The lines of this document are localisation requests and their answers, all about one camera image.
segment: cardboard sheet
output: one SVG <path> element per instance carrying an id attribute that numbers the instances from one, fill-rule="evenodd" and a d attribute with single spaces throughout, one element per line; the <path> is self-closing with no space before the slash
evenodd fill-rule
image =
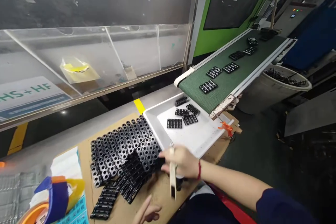
<path id="1" fill-rule="evenodd" d="M 94 205 L 98 201 L 103 187 L 94 188 L 92 184 L 90 163 L 91 163 L 91 150 L 90 142 L 97 137 L 102 136 L 106 132 L 118 128 L 126 121 L 131 121 L 137 118 L 136 113 L 130 114 L 103 131 L 97 132 L 95 135 L 89 137 L 78 145 L 79 159 L 82 168 L 83 179 L 85 180 L 85 194 L 86 206 L 89 215 L 91 214 Z M 226 148 L 229 145 L 229 139 L 223 135 L 215 144 L 207 151 L 202 159 L 212 163 L 218 163 Z M 169 177 L 167 174 L 159 173 L 153 177 L 141 188 L 138 195 L 135 197 L 133 203 L 129 205 L 122 196 L 118 196 L 113 207 L 110 218 L 107 221 L 91 220 L 90 224 L 124 224 L 132 223 L 133 217 L 140 208 L 143 201 L 149 194 L 153 195 L 152 202 L 162 206 L 160 211 L 160 219 L 155 221 L 155 224 L 167 223 L 174 213 L 179 209 L 183 202 L 189 197 L 192 191 L 197 186 L 196 180 L 183 182 L 182 190 L 177 192 L 176 201 L 170 197 Z"/>

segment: green machine panel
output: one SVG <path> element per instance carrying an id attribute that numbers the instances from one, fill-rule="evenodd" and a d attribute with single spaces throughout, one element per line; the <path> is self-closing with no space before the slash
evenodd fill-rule
<path id="1" fill-rule="evenodd" d="M 265 1 L 205 0 L 193 56 L 216 51 L 250 28 Z"/>

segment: conveyor belt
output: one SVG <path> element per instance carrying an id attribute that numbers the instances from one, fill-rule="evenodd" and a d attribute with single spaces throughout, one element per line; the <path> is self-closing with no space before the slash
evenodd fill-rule
<path id="1" fill-rule="evenodd" d="M 222 72 L 219 76 L 213 79 L 218 87 L 215 90 L 204 94 L 199 86 L 211 79 L 206 75 L 206 72 L 214 66 L 222 68 L 232 62 L 229 55 L 235 51 L 244 51 L 248 47 L 246 39 L 249 37 L 257 38 L 259 43 L 257 46 L 258 50 L 252 56 L 246 55 L 235 61 L 235 63 L 239 65 L 239 68 L 230 74 Z M 259 40 L 259 37 L 260 31 L 251 30 L 219 55 L 191 73 L 179 84 L 179 88 L 210 114 L 243 80 L 245 80 L 286 40 L 286 38 L 275 36 L 271 40 L 264 42 Z"/>

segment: person's arm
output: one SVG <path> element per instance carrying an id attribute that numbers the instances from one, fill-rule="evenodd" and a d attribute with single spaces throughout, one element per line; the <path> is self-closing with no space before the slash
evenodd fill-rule
<path id="1" fill-rule="evenodd" d="M 199 171 L 198 159 L 186 147 L 176 146 L 174 155 L 171 155 L 169 150 L 166 150 L 161 152 L 159 157 L 164 157 L 166 162 L 175 162 L 177 164 L 177 174 L 197 178 Z M 169 173 L 168 164 L 164 164 L 161 169 Z M 250 175 L 223 168 L 204 160 L 201 160 L 201 179 L 214 184 L 230 197 L 254 211 L 256 211 L 257 201 L 261 198 L 263 192 L 268 188 L 272 188 Z"/>
<path id="2" fill-rule="evenodd" d="M 257 201 L 263 192 L 272 188 L 261 180 L 245 173 L 220 167 L 201 160 L 201 179 L 212 183 L 240 204 L 256 211 Z"/>

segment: white plastic tray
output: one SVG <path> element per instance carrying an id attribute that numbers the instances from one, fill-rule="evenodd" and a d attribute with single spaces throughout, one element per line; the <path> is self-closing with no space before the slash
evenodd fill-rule
<path id="1" fill-rule="evenodd" d="M 184 96 L 187 97 L 187 102 L 179 107 L 175 107 L 175 101 Z M 177 108 L 185 109 L 188 104 L 192 104 L 200 111 L 196 116 L 198 122 L 185 125 L 182 120 L 182 129 L 168 129 L 167 119 L 182 119 L 181 116 L 175 115 L 175 110 Z M 220 120 L 218 118 L 214 121 L 211 120 L 209 115 L 185 93 L 175 95 L 164 102 L 146 109 L 143 115 L 162 150 L 169 148 L 170 143 L 173 142 L 174 144 L 186 146 L 197 158 L 201 158 L 224 133 L 224 129 L 218 129 L 221 126 Z M 234 122 L 234 120 L 230 121 L 223 114 L 220 118 L 229 125 Z"/>

